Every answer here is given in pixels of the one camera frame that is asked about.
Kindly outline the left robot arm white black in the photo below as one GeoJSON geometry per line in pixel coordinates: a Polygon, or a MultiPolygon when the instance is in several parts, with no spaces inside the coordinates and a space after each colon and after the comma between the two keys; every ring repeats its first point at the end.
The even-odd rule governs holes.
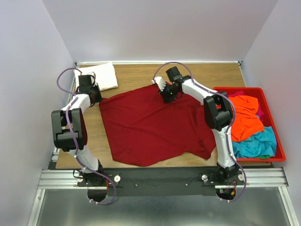
{"type": "Polygon", "coordinates": [[[78,180],[86,185],[106,183],[103,167],[87,146],[87,129],[83,113],[102,101],[95,73],[79,76],[79,85],[71,101],[61,110],[51,113],[55,147],[70,154],[81,166],[78,180]]]}

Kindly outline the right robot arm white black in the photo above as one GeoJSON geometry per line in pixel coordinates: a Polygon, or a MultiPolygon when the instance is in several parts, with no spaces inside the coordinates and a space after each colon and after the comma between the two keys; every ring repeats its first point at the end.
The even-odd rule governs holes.
{"type": "Polygon", "coordinates": [[[152,84],[157,85],[165,103],[173,102],[181,93],[203,105],[205,122],[214,134],[218,152],[216,178],[219,183],[228,184],[240,174],[231,141],[231,126],[236,119],[236,110],[228,94],[201,85],[191,74],[182,76],[176,66],[168,69],[166,74],[171,84],[160,76],[154,76],[152,84]]]}

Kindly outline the dark red t shirt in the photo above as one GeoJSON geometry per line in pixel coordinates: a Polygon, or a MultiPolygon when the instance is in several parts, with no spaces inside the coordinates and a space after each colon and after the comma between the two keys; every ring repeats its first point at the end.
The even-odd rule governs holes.
{"type": "Polygon", "coordinates": [[[203,106],[186,94],[165,103],[149,85],[106,98],[99,108],[114,161],[146,167],[183,153],[209,159],[216,146],[203,106]]]}

